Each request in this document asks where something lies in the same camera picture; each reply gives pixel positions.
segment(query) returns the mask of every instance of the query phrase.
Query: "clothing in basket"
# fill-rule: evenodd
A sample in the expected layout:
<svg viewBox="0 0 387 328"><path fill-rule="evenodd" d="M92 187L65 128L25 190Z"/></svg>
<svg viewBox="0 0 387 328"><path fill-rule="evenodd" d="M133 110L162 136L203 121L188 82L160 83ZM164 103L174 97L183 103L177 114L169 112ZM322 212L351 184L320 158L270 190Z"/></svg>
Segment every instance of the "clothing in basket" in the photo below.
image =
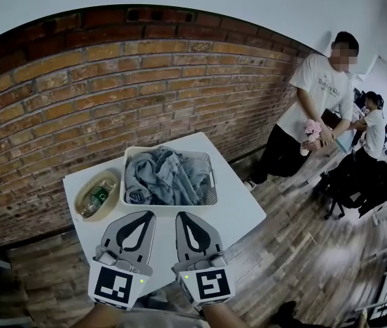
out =
<svg viewBox="0 0 387 328"><path fill-rule="evenodd" d="M125 200L131 204L197 205L205 199L207 161L184 158L160 146L134 155L125 171Z"/></svg>

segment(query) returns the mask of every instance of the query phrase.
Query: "white t-shirt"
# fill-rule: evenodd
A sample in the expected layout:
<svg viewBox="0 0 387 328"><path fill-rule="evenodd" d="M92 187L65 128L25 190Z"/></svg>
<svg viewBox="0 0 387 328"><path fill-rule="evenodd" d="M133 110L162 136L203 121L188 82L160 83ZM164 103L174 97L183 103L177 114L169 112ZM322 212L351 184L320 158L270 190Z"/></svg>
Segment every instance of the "white t-shirt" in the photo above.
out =
<svg viewBox="0 0 387 328"><path fill-rule="evenodd" d="M384 130L383 112L379 109L370 112L364 120L367 124L364 150L372 158L378 159L383 151Z"/></svg>
<svg viewBox="0 0 387 328"><path fill-rule="evenodd" d="M352 119L352 82L344 72L334 70L327 57L314 54L308 56L296 69L290 83L310 94L319 115L324 114L325 109L335 111L339 107L342 119ZM308 119L297 101L284 112L277 124L302 143L307 141L304 131Z"/></svg>

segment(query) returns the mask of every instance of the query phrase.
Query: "human hand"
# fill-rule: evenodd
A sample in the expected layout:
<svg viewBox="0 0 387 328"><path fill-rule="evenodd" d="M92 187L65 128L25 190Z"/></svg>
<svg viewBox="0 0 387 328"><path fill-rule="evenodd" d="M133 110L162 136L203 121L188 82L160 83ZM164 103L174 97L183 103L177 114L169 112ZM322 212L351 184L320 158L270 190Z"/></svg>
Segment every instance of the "human hand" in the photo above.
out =
<svg viewBox="0 0 387 328"><path fill-rule="evenodd" d="M329 146L334 142L334 135L332 131L324 124L322 125L322 131L320 133L320 141L322 147Z"/></svg>
<svg viewBox="0 0 387 328"><path fill-rule="evenodd" d="M310 151L317 151L322 148L321 142L319 139L316 139L315 141L305 141L302 143L302 148L305 150L310 150Z"/></svg>

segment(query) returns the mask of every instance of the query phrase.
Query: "plastic basket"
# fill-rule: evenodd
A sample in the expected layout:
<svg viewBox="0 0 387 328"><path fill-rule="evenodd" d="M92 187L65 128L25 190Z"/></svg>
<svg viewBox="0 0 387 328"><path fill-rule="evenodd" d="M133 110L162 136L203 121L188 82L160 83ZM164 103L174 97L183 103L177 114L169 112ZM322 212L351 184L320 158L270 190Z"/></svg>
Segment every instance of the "plastic basket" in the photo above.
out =
<svg viewBox="0 0 387 328"><path fill-rule="evenodd" d="M125 200L125 171L128 164L131 162L132 157L138 153L149 152L155 150L157 148L148 148L148 147L129 147L125 151L124 156L124 166L122 169L122 180L120 182L120 201L122 204L122 208L127 211L141 211L145 209L150 209L152 211L169 211L169 212L177 212L177 211L188 211L194 213L195 211L205 210L210 206L216 205L218 202L218 196L216 192L216 178L214 174L214 170L212 167L212 162L210 160L210 156L204 152L193 152L193 151L181 151L177 150L176 152L181 154L186 158L195 158L202 159L207 161L210 164L210 174L205 179L205 184L208 186L207 193L205 194L205 198L203 201L200 201L200 205L196 206L172 206L172 205L148 205L148 204L130 204Z"/></svg>

